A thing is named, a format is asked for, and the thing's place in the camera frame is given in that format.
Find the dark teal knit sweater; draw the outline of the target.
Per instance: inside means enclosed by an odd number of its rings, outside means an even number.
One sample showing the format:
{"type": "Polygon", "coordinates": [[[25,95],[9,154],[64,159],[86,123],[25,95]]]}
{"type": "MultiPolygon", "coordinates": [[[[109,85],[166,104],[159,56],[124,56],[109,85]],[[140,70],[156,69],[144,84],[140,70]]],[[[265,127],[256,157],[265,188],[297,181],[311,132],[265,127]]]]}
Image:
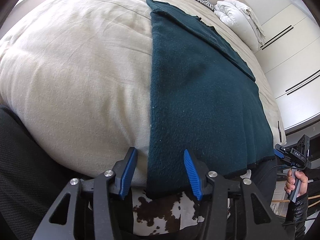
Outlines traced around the dark teal knit sweater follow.
{"type": "Polygon", "coordinates": [[[226,178],[273,159],[273,134],[247,63],[201,18],[169,3],[146,3],[152,25],[147,192],[189,185],[185,150],[226,178]]]}

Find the cow print rug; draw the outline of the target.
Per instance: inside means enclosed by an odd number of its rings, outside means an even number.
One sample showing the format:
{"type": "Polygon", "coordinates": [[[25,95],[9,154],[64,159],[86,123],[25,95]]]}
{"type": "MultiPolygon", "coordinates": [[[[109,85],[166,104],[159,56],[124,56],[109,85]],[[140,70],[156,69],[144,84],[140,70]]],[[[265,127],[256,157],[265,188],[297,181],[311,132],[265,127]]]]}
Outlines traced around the cow print rug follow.
{"type": "Polygon", "coordinates": [[[149,198],[144,189],[132,190],[132,206],[135,235],[148,237],[182,233],[185,228],[191,228],[191,233],[183,239],[197,234],[208,207],[189,190],[149,198]]]}

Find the black glossy jacket sleeve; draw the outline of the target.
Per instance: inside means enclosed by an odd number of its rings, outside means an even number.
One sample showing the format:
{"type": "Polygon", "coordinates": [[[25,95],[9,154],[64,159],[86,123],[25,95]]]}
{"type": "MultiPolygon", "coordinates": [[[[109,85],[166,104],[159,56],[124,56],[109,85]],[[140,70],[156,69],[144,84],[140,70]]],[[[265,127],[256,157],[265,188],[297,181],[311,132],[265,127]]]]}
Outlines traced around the black glossy jacket sleeve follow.
{"type": "Polygon", "coordinates": [[[297,197],[295,203],[290,202],[288,205],[286,219],[283,227],[290,234],[294,233],[295,239],[304,239],[307,211],[308,193],[297,197]]]}

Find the black mesh fabric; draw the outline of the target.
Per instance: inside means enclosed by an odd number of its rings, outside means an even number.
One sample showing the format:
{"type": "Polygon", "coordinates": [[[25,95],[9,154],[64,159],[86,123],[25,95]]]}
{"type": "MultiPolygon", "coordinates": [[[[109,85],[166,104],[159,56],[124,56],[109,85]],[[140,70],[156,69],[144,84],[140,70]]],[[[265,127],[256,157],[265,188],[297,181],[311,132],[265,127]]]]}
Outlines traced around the black mesh fabric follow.
{"type": "Polygon", "coordinates": [[[73,178],[86,176],[54,161],[19,117],[1,105],[1,239],[32,239],[73,178]]]}

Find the beige bed cover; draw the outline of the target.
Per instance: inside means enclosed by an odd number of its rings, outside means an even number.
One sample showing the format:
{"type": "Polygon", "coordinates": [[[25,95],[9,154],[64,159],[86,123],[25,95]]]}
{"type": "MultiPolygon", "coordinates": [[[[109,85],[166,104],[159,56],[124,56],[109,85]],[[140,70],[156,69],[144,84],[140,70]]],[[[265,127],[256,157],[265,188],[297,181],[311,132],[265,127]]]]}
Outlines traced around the beige bed cover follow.
{"type": "MultiPolygon", "coordinates": [[[[248,64],[276,144],[279,108],[253,52],[194,0],[156,0],[199,16],[248,64]]],[[[130,146],[133,184],[146,184],[150,136],[151,16],[146,0],[47,0],[1,39],[1,103],[61,165],[95,177],[130,146]]]]}

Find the white folded duvet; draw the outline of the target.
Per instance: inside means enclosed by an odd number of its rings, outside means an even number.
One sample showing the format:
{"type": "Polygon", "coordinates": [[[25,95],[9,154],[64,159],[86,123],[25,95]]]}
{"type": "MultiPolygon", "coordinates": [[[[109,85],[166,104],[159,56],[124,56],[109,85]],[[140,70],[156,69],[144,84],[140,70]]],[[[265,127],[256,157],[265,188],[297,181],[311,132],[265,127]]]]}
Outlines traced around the white folded duvet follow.
{"type": "Polygon", "coordinates": [[[237,0],[217,1],[214,13],[228,28],[256,52],[265,44],[266,35],[254,11],[237,0]]]}

